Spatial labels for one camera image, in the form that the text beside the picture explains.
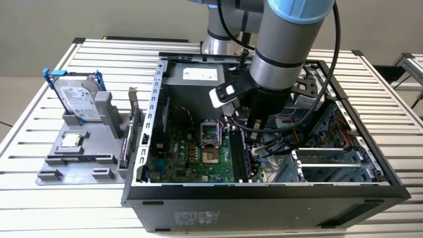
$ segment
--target gray floor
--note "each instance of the gray floor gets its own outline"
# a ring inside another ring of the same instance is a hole
[[[43,83],[43,77],[0,77],[0,121],[15,124]],[[0,141],[9,129],[0,124]]]

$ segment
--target aluminum extrusion table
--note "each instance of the aluminum extrusion table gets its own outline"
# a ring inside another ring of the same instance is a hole
[[[394,66],[400,66],[407,71],[410,76],[416,80],[416,83],[402,83],[398,90],[416,90],[423,91],[423,55],[402,53],[394,62]]]
[[[56,69],[100,70],[113,105],[129,110],[131,86],[139,89],[140,106],[145,109],[159,52],[199,53],[200,45],[87,39],[71,45]],[[308,58],[330,64],[332,51],[312,50]],[[344,231],[205,232],[169,236],[423,237],[423,123],[360,52],[342,51],[335,75],[412,198]],[[8,231],[0,237],[157,236],[145,233],[132,209],[120,206],[123,184],[35,184],[63,125],[61,113],[55,93],[44,84],[0,144],[0,231]]]

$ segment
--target green circuit board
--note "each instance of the green circuit board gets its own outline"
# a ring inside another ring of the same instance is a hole
[[[169,153],[164,159],[161,173],[153,172],[152,182],[160,183],[229,183],[233,181],[233,168],[228,131],[221,131],[220,148],[201,148],[200,134],[171,128]],[[258,167],[252,181],[262,180]]]

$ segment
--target orange wire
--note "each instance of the orange wire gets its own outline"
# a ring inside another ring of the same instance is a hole
[[[335,123],[338,124],[338,127],[340,127],[339,123],[346,124],[340,119],[332,118],[332,119],[330,120],[328,133],[327,133],[324,139],[322,140],[323,143],[324,143],[324,142],[328,140],[328,138],[330,138],[331,128],[332,128],[332,127],[331,127],[332,122],[335,122]],[[346,144],[347,144],[348,146],[352,146],[352,141],[351,141],[351,139],[350,139],[350,137],[348,137],[347,132],[346,132],[344,130],[342,130],[342,129],[339,129],[339,131],[340,131],[340,133],[342,133],[342,135],[343,135],[343,138],[344,138],[344,140],[346,140]]]
[[[299,138],[298,138],[298,134],[296,134],[295,128],[292,129],[292,132],[294,132],[294,135],[295,135],[296,142],[299,143]]]
[[[340,122],[342,124],[347,125],[347,123],[346,123],[342,119],[335,119],[335,120],[336,120],[338,122]],[[352,144],[351,138],[350,138],[350,136],[348,136],[348,134],[347,134],[347,131],[346,131],[346,130],[342,130],[342,133],[343,133],[343,135],[344,135],[344,139],[346,139],[346,142],[347,142],[348,146],[352,146],[354,144]]]

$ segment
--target white wall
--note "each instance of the white wall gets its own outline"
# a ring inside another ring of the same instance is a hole
[[[374,63],[423,53],[422,0],[338,0],[346,50]],[[334,47],[332,16],[315,48]],[[37,76],[55,67],[75,37],[189,39],[205,36],[207,7],[187,0],[0,0],[0,75]]]

